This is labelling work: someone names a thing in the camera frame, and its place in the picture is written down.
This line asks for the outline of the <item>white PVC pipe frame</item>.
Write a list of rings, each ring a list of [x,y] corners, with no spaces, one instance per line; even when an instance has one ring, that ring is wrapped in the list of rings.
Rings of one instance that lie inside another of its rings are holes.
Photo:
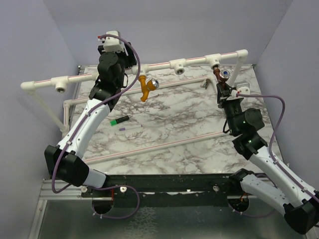
[[[103,89],[103,86],[106,84],[103,84],[99,80],[99,73],[84,74],[78,76],[61,76],[52,78],[50,80],[37,82],[23,82],[21,83],[20,87],[27,94],[32,95],[35,98],[35,100],[44,108],[51,119],[60,128],[60,131],[64,135],[64,138],[58,144],[61,150],[64,153],[74,152],[76,156],[82,158],[84,156],[88,143],[93,136],[93,133],[102,122],[102,120],[111,111],[111,107],[108,105],[108,103],[125,94],[136,82],[139,82],[139,76],[147,76],[147,73],[150,71],[166,69],[174,70],[176,74],[180,75],[184,73],[184,69],[187,66],[207,63],[212,69],[214,65],[219,66],[219,63],[222,60],[237,59],[234,73],[228,79],[230,84],[234,84],[235,78],[237,77],[243,63],[246,61],[247,56],[248,51],[246,49],[243,49],[232,53],[211,54],[191,59],[176,59],[165,63],[137,63],[136,66],[125,70],[126,74],[135,76],[135,79],[132,81],[132,83],[127,87],[111,87],[111,93],[106,94],[106,96],[102,95],[103,93],[106,93],[106,90]],[[66,90],[69,84],[93,80],[97,82],[97,85],[93,90],[94,96],[89,97],[87,108],[84,110],[84,113],[81,115],[80,120],[77,121],[76,125],[73,128],[69,128],[67,125],[62,123],[53,113],[53,111],[46,105],[42,98],[36,93],[37,89],[50,86],[55,87],[55,89],[60,92]]]

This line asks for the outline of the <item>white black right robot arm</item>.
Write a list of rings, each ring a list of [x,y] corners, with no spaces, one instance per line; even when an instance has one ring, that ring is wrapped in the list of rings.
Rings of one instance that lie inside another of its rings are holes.
[[[258,135],[262,129],[259,109],[241,108],[245,95],[226,83],[218,83],[217,103],[224,109],[228,134],[236,151],[261,169],[274,182],[271,186],[257,176],[241,169],[230,176],[229,189],[235,195],[242,192],[254,195],[284,216],[287,224],[297,233],[305,235],[319,223],[319,192],[297,176],[271,149],[271,144]]]

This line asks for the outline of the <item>brown water faucet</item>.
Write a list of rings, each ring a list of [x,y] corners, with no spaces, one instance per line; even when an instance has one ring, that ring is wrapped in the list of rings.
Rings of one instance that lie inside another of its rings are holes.
[[[226,82],[228,81],[228,79],[230,78],[230,73],[227,70],[223,70],[221,71],[219,69],[218,65],[214,65],[212,67],[213,70],[213,74],[215,75],[218,84],[220,84],[221,86],[225,87]]]

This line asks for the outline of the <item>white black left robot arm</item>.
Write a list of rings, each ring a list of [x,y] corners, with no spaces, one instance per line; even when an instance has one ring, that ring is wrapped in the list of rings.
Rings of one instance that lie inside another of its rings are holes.
[[[93,187],[101,197],[110,191],[109,176],[90,168],[82,158],[97,127],[128,89],[124,85],[125,70],[138,63],[130,43],[124,46],[123,52],[105,50],[101,53],[98,77],[80,118],[56,146],[49,145],[44,152],[53,179],[58,178],[73,186]]]

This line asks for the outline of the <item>orange water faucet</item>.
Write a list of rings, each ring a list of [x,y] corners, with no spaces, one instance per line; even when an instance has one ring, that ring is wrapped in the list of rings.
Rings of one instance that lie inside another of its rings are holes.
[[[141,101],[145,102],[148,97],[149,93],[151,91],[155,91],[159,87],[159,82],[156,79],[151,79],[148,82],[146,82],[147,77],[144,75],[139,76],[138,80],[141,85],[141,91],[143,96],[141,97]]]

